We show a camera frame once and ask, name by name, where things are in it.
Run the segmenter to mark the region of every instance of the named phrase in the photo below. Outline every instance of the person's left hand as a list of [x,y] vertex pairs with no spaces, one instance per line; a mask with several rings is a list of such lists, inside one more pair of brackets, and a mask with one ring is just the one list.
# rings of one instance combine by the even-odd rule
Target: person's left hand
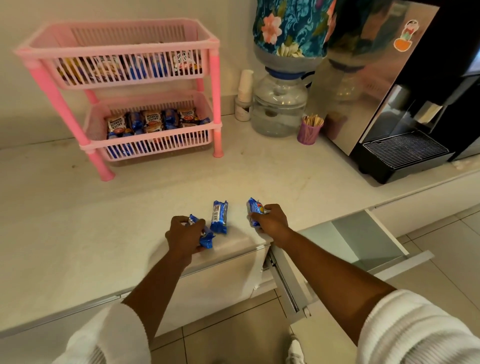
[[165,233],[169,253],[178,258],[185,266],[192,262],[192,254],[205,250],[199,245],[200,236],[205,226],[205,220],[199,219],[193,225],[188,225],[188,217],[174,216],[170,230]]

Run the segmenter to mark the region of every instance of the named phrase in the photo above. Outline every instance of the white countertop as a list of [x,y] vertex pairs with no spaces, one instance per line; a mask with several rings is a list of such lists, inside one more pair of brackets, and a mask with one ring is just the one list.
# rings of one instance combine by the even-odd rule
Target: white countertop
[[0,331],[130,288],[167,249],[173,215],[212,214],[228,200],[227,236],[192,270],[264,244],[246,201],[279,203],[301,230],[480,169],[475,160],[378,185],[330,141],[270,139],[223,117],[223,158],[212,150],[115,167],[101,182],[76,141],[0,150]]

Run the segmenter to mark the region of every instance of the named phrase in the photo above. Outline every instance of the wall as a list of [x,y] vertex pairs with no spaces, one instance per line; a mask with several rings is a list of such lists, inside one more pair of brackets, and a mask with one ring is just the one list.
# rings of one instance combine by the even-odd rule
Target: wall
[[[0,148],[71,137],[47,98],[12,50],[45,22],[58,20],[147,19],[185,16],[199,19],[221,42],[222,95],[234,95],[240,71],[264,73],[252,50],[255,0],[10,0],[0,5]],[[100,97],[160,90],[173,84],[116,87]],[[64,92],[79,120],[88,105],[80,91]]]

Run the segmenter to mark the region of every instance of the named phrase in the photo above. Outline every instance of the floor tile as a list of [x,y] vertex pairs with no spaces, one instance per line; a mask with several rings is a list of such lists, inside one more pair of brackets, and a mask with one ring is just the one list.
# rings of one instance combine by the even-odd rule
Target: floor tile
[[309,305],[312,317],[292,324],[292,330],[300,340],[305,361],[309,364],[354,364],[357,347],[317,301]]
[[430,250],[435,265],[480,308],[480,235],[457,221],[414,243],[423,251]]
[[[404,245],[409,253],[421,250],[413,243]],[[480,310],[432,262],[425,262],[387,281],[397,288],[410,290],[425,297],[452,316],[462,320],[480,336]]]
[[278,299],[185,339],[188,364],[284,363],[290,329]]
[[187,364],[183,339],[152,351],[152,364]]
[[475,205],[474,207],[467,208],[466,210],[463,210],[461,212],[458,212],[455,214],[456,217],[458,218],[466,218],[467,216],[473,215],[476,212],[480,211],[480,204]]
[[410,238],[407,235],[402,235],[397,238],[400,244],[405,244],[410,241]]
[[463,218],[462,221],[466,223],[473,231],[480,235],[480,212]]
[[215,312],[210,316],[201,318],[183,327],[184,336],[191,335],[194,332],[200,331],[208,326],[214,325],[220,321],[226,320],[234,315],[238,315],[244,311],[250,310],[260,304],[274,300],[276,298],[275,291],[271,290],[266,293],[260,294],[257,297],[250,298],[243,302],[234,304],[221,311]]
[[417,229],[415,231],[409,232],[407,236],[411,239],[414,240],[422,235],[428,234],[429,232],[432,232],[434,230],[437,230],[445,225],[451,224],[452,222],[458,221],[458,217],[455,215],[448,216],[446,218],[443,218],[441,220],[438,220],[436,222],[433,222],[427,226],[424,226],[423,228]]
[[181,328],[166,332],[165,334],[157,336],[152,340],[152,342],[150,343],[150,350],[161,348],[162,346],[170,344],[171,342],[174,342],[181,338],[183,338]]

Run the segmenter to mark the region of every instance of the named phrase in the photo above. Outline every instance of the person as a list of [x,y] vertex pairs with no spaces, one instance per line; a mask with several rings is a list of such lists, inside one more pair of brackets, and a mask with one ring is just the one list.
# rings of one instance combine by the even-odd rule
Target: person
[[[251,214],[285,250],[330,314],[357,345],[358,364],[480,363],[480,339],[422,296],[386,282],[328,253],[288,227],[279,205]],[[150,363],[154,338],[182,271],[201,251],[200,219],[175,216],[165,233],[169,250],[122,303],[100,311],[72,335],[55,364]],[[303,363],[297,340],[289,363]]]

